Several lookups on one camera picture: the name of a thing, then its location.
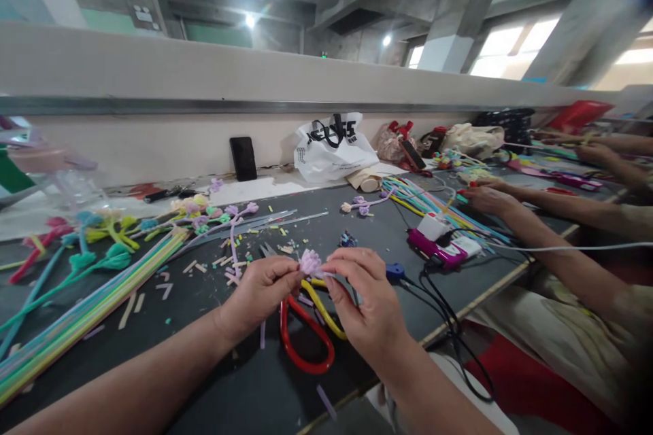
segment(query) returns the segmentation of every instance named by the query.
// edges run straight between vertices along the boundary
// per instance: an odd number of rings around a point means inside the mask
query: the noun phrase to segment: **hand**
[[[619,155],[607,146],[590,143],[575,149],[578,159],[587,163],[607,164],[611,160],[619,159]]]
[[[582,143],[585,140],[583,136],[571,136],[548,131],[540,131],[535,135],[535,138],[544,144]]]
[[[234,344],[260,326],[289,294],[299,294],[304,274],[299,263],[273,256],[250,263],[240,285],[221,307],[214,310],[218,333]]]
[[[495,214],[500,218],[517,210],[526,209],[513,196],[495,190],[489,186],[472,187],[465,192],[471,206],[486,214]]]
[[[529,191],[529,189],[510,185],[505,180],[498,178],[481,178],[476,181],[476,184],[479,187],[492,188],[504,194],[512,195],[518,201],[525,201],[526,194]]]
[[[397,294],[386,279],[385,262],[368,248],[339,248],[327,260],[323,271],[345,277],[363,299],[356,307],[340,282],[325,277],[349,341],[372,369],[392,368],[412,339]]]

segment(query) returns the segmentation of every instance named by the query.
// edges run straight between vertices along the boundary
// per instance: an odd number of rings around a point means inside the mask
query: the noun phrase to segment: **smartphone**
[[[401,142],[401,150],[403,151],[406,160],[410,163],[410,166],[415,169],[415,171],[423,170],[426,168],[426,163],[418,155],[417,151],[409,141]]]
[[[254,161],[254,148],[252,138],[230,138],[233,166],[236,168],[238,181],[256,180],[256,162]]]

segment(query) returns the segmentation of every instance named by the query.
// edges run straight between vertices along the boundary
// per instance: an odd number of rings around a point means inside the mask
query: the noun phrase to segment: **work table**
[[[497,169],[497,174],[517,184],[537,184],[542,180],[513,172]],[[447,183],[459,188],[457,180],[448,179],[447,173],[438,173]],[[437,185],[433,180],[415,175],[408,177],[425,190]],[[242,188],[253,188],[254,182],[241,183]],[[596,194],[577,190],[584,196],[607,200],[615,198],[617,187],[607,184]],[[256,198],[255,192],[245,196],[235,192],[233,203]],[[329,214],[296,225],[287,226],[288,236],[283,237],[278,230],[265,230],[259,234],[244,235],[238,248],[239,256],[250,251],[254,259],[260,258],[258,246],[264,242],[273,248],[285,244],[289,239],[304,247],[315,249],[326,257],[337,246],[343,231],[348,230],[358,239],[361,247],[376,250],[386,263],[398,262],[406,274],[417,280],[424,265],[424,258],[411,250],[406,242],[407,228],[417,227],[419,216],[388,201],[373,209],[373,217],[359,217],[355,213],[342,214],[339,210],[343,202],[351,202],[358,192],[351,186],[313,188],[299,193],[257,198],[260,210],[257,216],[268,214],[268,206],[273,210],[297,209],[292,217],[313,215],[328,211]],[[469,206],[460,207],[476,220],[499,225],[496,219],[478,215]],[[575,225],[550,215],[541,215],[548,226],[559,234],[566,235]],[[18,241],[0,244],[0,262],[19,260],[26,254]],[[87,341],[81,341],[71,348],[60,360],[40,376],[31,392],[17,397],[7,405],[0,416],[0,432],[4,432],[23,419],[48,406],[65,394],[89,382],[103,372],[119,365],[133,356],[155,346],[185,325],[202,316],[206,311],[223,303],[233,291],[227,286],[223,268],[213,269],[211,263],[224,250],[219,248],[221,241],[214,241],[196,248],[192,252],[170,262],[167,272],[173,289],[166,301],[161,300],[162,291],[155,285],[162,283],[151,278],[139,292],[146,294],[140,313],[131,314],[127,326],[118,329],[124,305],[111,314],[104,322],[105,329]],[[104,240],[92,245],[94,250],[105,251],[111,243]],[[133,261],[142,256],[148,246],[143,246]],[[182,271],[190,262],[197,260],[207,264],[207,272],[195,270],[192,274]],[[501,289],[517,280],[526,270],[523,256],[516,251],[501,250],[497,255],[476,256],[466,262],[460,271],[437,273],[433,281],[447,298],[455,311],[462,317],[475,307],[488,300]],[[50,278],[46,289],[51,288],[67,272],[67,261],[61,260],[58,270]],[[11,271],[0,272],[0,283],[5,283]],[[114,271],[98,272],[89,276],[79,286],[65,290],[50,308],[40,308],[30,314],[16,341],[24,343],[36,332],[54,321],[59,315],[95,288],[99,287]],[[0,322],[15,313],[29,293],[26,279],[17,286],[0,286]],[[395,286],[402,312],[410,334],[425,346],[431,344],[443,332],[440,317],[426,304],[417,300],[407,290]],[[327,309],[334,315],[333,304],[328,296],[320,295]],[[316,335],[290,312],[288,329],[292,344],[300,355],[314,360],[324,359],[324,346]],[[299,370],[286,355],[280,340],[279,313],[275,312],[267,320],[266,346],[259,347],[257,330],[236,348],[236,353],[228,355],[215,369],[206,382],[188,401],[181,413],[169,428],[171,434],[202,433],[293,433],[306,431],[315,420],[324,416],[324,405],[316,392],[322,386],[331,402],[342,404],[363,394],[377,382],[374,372],[357,354],[352,346],[339,340],[330,331],[329,336],[335,347],[335,362],[322,376],[311,376]]]

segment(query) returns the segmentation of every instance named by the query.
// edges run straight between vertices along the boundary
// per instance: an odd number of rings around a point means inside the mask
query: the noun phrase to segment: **blue plug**
[[[386,264],[386,278],[390,282],[399,282],[406,276],[403,266],[398,263]]]

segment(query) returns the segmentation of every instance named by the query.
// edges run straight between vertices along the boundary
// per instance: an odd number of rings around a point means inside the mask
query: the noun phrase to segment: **green wall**
[[[189,41],[226,44],[240,48],[252,47],[252,36],[249,31],[230,27],[209,27],[187,22],[186,35]]]
[[[131,17],[113,12],[100,12],[99,10],[82,9],[82,15],[88,22],[88,27],[96,31],[117,34],[138,34]]]

